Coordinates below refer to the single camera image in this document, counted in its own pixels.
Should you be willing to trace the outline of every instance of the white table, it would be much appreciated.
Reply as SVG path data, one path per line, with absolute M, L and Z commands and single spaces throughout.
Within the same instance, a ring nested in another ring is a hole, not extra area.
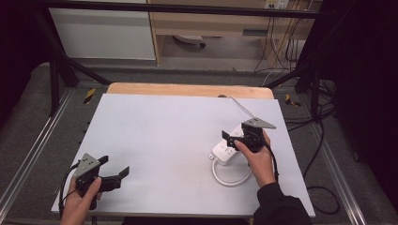
M 268 129 L 278 160 L 284 194 L 314 210 L 304 185 L 277 100 L 238 98 Z M 105 94 L 90 124 L 75 163 L 88 153 L 109 156 L 99 175 L 118 174 L 130 166 L 122 188 L 102 195 L 98 216 L 249 218 L 259 206 L 254 177 L 238 187 L 220 185 L 208 158 L 222 129 L 231 131 L 251 117 L 231 98 Z M 219 176 L 236 181 L 249 170 L 239 154 Z M 57 212 L 57 200 L 52 211 Z

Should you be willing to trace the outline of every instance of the human hand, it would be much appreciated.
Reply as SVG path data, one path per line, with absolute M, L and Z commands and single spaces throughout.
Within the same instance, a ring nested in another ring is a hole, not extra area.
M 266 139 L 266 142 L 270 146 L 269 136 L 264 130 L 263 135 Z M 235 145 L 243 154 L 243 156 L 248 159 L 253 175 L 260 188 L 267 184 L 276 182 L 272 169 L 272 155 L 265 146 L 263 146 L 258 153 L 253 153 L 244 143 L 240 141 L 235 141 Z
M 85 193 L 85 195 L 81 197 L 76 191 L 76 179 L 72 178 L 70 180 L 68 193 L 71 193 L 72 191 L 73 193 L 67 197 L 64 214 L 61 218 L 61 225 L 84 224 L 91 201 L 94 198 L 98 199 L 100 197 L 98 194 L 100 190 L 100 184 L 101 179 L 100 177 L 97 177 L 88 188 L 88 191 Z

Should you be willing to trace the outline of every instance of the floor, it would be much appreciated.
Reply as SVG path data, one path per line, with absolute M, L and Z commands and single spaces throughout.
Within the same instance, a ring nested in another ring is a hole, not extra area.
M 267 61 L 262 60 L 262 48 L 258 40 L 239 37 L 205 37 L 207 46 L 181 43 L 172 37 L 165 41 L 164 54 L 160 65 L 154 62 L 112 62 L 91 61 L 91 67 L 101 76 L 119 82 L 138 83 L 195 83 L 195 84 L 225 84 L 261 86 L 264 83 L 278 79 L 289 69 L 268 68 Z M 281 59 L 284 67 L 290 64 Z M 41 148 L 41 155 L 33 161 L 29 175 L 24 178 L 24 185 L 18 189 L 18 196 L 12 200 L 13 205 L 8 208 L 6 224 L 56 224 L 57 215 L 49 211 L 43 212 L 42 206 L 54 202 L 60 176 L 73 160 L 74 152 L 79 148 L 79 142 L 84 138 L 84 131 L 88 128 L 96 106 L 100 100 L 100 93 L 106 91 L 105 86 L 98 85 L 79 74 L 82 85 L 71 90 L 71 101 L 66 106 L 63 116 L 52 131 L 52 136 Z M 296 95 L 293 86 L 296 80 L 284 83 L 274 90 L 275 97 L 280 101 L 283 116 L 305 117 L 305 107 L 297 107 L 285 103 L 285 94 L 290 94 L 292 101 L 305 104 L 303 99 L 307 95 Z M 97 87 L 97 94 L 88 105 L 82 104 L 88 89 Z M 50 111 L 50 89 L 48 88 L 48 69 L 38 67 L 32 74 L 32 80 L 23 94 L 21 102 L 14 108 L 10 119 L 0 129 L 0 157 L 10 158 L 0 164 L 2 178 L 0 192 L 6 193 L 17 173 L 19 165 L 30 154 L 42 128 L 47 123 Z M 355 195 L 355 200 L 363 213 L 367 224 L 398 224 L 396 212 L 380 190 L 371 171 L 365 164 L 355 162 L 349 141 L 339 122 L 334 117 L 325 120 L 325 133 L 329 148 L 332 149 L 344 177 Z M 316 127 L 303 127 L 290 134 L 294 145 L 299 166 L 305 169 L 311 160 L 314 149 L 318 145 Z M 325 155 L 318 157 L 310 170 L 309 185 L 322 185 L 331 188 L 339 195 L 335 182 L 330 175 Z M 335 203 L 328 193 L 322 191 L 311 192 L 314 204 L 323 209 L 333 210 Z M 323 215 L 317 212 L 315 224 L 351 224 L 344 205 L 339 214 Z

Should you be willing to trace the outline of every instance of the finger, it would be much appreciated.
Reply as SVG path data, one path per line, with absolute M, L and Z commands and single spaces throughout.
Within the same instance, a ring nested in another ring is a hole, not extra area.
M 97 177 L 94 182 L 90 185 L 88 188 L 88 191 L 85 193 L 83 197 L 83 202 L 87 203 L 88 205 L 91 203 L 93 198 L 97 195 L 97 193 L 100 190 L 100 183 L 101 179 L 100 177 Z
M 239 151 L 243 154 L 243 156 L 245 156 L 246 158 L 249 157 L 251 155 L 251 151 L 249 150 L 249 148 L 242 142 L 234 140 L 234 144 L 237 147 L 237 149 L 239 149 Z

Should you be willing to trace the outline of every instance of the white power strip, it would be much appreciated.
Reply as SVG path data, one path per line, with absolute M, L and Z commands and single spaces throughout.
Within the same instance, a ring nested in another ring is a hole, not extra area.
M 234 130 L 232 130 L 229 135 L 234 137 L 242 137 L 243 130 L 241 124 L 239 124 Z M 218 159 L 218 162 L 225 166 L 231 157 L 235 155 L 237 150 L 233 147 L 228 147 L 226 145 L 226 140 L 222 139 L 216 146 L 213 147 L 212 155 Z

